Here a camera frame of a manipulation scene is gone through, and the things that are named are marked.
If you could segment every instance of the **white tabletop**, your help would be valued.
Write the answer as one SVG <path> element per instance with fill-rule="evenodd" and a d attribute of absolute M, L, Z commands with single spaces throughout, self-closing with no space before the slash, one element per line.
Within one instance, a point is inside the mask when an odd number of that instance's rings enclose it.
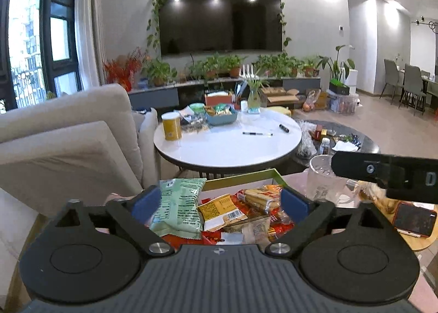
<path fill-rule="evenodd" d="M 279 128 L 283 124 L 290 131 Z M 273 133 L 273 136 L 244 135 L 242 132 Z M 199 167 L 246 167 L 268 163 L 294 150 L 301 129 L 292 118 L 261 109 L 259 115 L 238 114 L 236 122 L 200 132 L 183 133 L 181 140 L 166 141 L 163 124 L 154 135 L 157 149 L 170 160 Z"/>

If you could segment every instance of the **red phone case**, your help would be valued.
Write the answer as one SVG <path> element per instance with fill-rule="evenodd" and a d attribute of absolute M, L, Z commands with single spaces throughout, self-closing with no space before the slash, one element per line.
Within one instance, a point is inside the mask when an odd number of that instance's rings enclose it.
<path fill-rule="evenodd" d="M 398 227 L 395 226 L 394 223 L 395 223 L 395 221 L 396 221 L 397 214 L 398 214 L 398 212 L 399 212 L 400 204 L 406 204 L 406 205 L 408 205 L 408 206 L 412 206 L 412 207 L 414 207 L 414 205 L 413 205 L 412 203 L 408 203 L 408 202 L 400 202 L 400 203 L 397 204 L 396 211 L 395 211 L 395 213 L 394 213 L 394 217 L 393 217 L 393 226 L 394 226 L 394 228 L 396 228 L 396 229 L 400 229 L 400 230 L 404 230 L 404 231 L 407 231 L 407 232 L 409 232 L 409 233 L 417 234 L 417 235 L 419 235 L 421 238 L 429 238 L 430 236 L 426 236 L 426 235 L 423 235 L 423 234 L 420 234 L 420 233 L 416 233 L 416 232 L 414 232 L 414 231 L 409 231 L 409 230 L 407 230 L 407 229 L 405 229 L 405 228 L 398 228 Z M 437 214 L 437 212 L 435 212 L 434 210 L 430 210 L 430 209 L 426 209 L 426 208 L 422 208 L 422 209 L 423 209 L 423 210 L 427 210 L 428 212 L 431 212 L 431 213 L 435 213 L 435 214 Z"/>

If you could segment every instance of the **transparent storage bin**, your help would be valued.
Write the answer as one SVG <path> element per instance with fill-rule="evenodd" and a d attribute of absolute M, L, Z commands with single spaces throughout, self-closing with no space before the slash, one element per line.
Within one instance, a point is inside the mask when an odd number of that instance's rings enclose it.
<path fill-rule="evenodd" d="M 358 105 L 357 94 L 350 94 L 348 96 L 341 96 L 327 89 L 327 94 L 329 95 L 329 109 L 338 114 L 354 114 L 356 111 L 356 106 Z"/>

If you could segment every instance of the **black planter box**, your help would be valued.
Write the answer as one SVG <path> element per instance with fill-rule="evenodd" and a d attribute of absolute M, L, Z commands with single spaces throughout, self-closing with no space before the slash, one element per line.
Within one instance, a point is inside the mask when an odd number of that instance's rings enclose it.
<path fill-rule="evenodd" d="M 347 87 L 347 86 L 341 87 L 339 85 L 335 85 L 332 82 L 330 82 L 330 84 L 328 85 L 328 88 L 332 92 L 339 94 L 340 96 L 347 96 L 350 94 L 350 87 Z"/>

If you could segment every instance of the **barcode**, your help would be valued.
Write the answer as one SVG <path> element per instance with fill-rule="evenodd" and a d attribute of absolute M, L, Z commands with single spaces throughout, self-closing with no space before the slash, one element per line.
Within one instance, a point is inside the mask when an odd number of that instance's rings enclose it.
<path fill-rule="evenodd" d="M 237 219 L 238 217 L 241 217 L 243 215 L 243 213 L 240 211 L 240 209 L 236 209 L 231 213 L 227 214 L 228 220 L 232 221 L 234 219 Z"/>

